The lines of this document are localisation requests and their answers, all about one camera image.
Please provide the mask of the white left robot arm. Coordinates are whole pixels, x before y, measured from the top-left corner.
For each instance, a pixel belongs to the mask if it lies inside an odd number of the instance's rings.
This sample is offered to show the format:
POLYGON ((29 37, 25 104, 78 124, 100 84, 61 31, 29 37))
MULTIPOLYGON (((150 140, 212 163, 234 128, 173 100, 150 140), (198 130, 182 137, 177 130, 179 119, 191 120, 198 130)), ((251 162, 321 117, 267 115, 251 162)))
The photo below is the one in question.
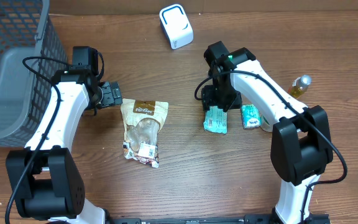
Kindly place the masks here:
POLYGON ((106 209, 86 198, 85 184, 71 155, 83 112, 122 104, 118 83, 102 81, 103 75, 102 53, 75 46, 72 63, 45 79, 51 96, 42 120, 24 148, 6 157, 12 188, 6 223, 13 206, 23 218, 48 223, 112 223, 106 209))

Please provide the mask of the teal tissue pack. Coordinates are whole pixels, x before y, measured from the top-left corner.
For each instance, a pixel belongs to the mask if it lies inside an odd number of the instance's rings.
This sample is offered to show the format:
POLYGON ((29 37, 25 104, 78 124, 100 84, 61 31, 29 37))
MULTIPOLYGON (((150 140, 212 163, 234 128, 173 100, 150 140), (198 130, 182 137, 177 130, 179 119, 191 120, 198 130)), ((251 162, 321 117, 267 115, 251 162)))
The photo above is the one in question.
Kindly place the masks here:
POLYGON ((244 129, 258 128, 262 124, 260 113, 253 104, 242 105, 241 116, 244 129))

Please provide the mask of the teal wipes packet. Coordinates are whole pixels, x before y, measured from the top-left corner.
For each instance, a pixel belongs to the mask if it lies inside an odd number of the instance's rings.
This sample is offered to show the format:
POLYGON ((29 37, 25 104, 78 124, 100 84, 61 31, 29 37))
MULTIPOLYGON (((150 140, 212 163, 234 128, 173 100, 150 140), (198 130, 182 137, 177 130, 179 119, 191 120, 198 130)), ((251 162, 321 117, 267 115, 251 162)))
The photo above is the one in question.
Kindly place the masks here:
POLYGON ((205 112, 204 130, 212 133, 227 133, 227 113, 217 106, 210 106, 205 112))

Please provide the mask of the yellow liquid bottle grey cap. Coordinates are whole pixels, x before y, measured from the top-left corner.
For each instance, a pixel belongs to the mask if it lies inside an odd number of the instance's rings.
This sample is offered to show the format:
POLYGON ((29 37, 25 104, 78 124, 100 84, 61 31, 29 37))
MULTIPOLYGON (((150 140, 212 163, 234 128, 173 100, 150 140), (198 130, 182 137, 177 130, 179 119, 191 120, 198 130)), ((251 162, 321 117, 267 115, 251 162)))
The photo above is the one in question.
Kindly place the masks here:
POLYGON ((288 94, 295 99, 303 95, 312 83, 312 78, 309 75, 302 75, 293 81, 291 87, 288 89, 288 94))

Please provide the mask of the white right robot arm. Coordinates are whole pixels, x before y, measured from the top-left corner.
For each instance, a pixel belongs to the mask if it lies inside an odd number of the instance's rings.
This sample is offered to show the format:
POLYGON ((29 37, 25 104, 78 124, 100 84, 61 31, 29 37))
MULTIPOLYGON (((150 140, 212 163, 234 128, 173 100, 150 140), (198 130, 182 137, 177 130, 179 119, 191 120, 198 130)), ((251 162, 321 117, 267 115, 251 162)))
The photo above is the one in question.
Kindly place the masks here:
POLYGON ((263 70, 248 49, 230 52, 219 41, 204 52, 208 78, 200 84, 204 111, 238 109, 245 96, 262 113, 272 133, 270 159, 281 178, 280 196, 271 215, 246 215, 245 223, 329 223, 327 215, 313 215, 308 207, 312 183, 333 160, 328 116, 290 96, 263 70))

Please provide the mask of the green lid Knorr jar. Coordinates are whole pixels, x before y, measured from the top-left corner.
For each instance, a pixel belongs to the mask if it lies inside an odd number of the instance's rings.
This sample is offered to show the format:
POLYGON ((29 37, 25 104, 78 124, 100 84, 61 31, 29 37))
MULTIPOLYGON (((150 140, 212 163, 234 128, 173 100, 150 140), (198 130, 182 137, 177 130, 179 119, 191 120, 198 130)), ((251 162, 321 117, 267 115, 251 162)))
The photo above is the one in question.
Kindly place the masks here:
POLYGON ((266 132, 271 133, 272 129, 273 129, 272 125, 267 121, 267 119, 265 118, 264 115, 261 114, 260 118, 261 118, 261 122, 262 122, 260 125, 260 128, 266 132))

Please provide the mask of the small white brown wrapper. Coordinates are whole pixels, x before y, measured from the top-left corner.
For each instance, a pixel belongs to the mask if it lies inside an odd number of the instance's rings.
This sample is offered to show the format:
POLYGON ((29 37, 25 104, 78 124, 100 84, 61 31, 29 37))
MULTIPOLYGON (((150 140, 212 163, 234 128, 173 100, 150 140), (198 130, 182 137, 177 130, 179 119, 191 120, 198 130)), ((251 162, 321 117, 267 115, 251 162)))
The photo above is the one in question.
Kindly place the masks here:
POLYGON ((124 157, 153 168, 159 168, 158 146, 142 142, 138 152, 132 150, 129 142, 123 142, 124 157))

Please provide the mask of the brown snack pouch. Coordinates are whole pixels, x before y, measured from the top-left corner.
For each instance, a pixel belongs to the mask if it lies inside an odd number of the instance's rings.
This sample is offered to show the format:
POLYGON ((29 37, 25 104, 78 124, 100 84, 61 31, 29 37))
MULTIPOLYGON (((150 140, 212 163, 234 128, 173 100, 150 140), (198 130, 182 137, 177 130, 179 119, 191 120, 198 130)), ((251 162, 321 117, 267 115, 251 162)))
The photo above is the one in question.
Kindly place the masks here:
POLYGON ((138 153, 141 144, 156 146, 158 133, 168 114, 168 102, 124 98, 121 113, 124 123, 124 141, 138 153))

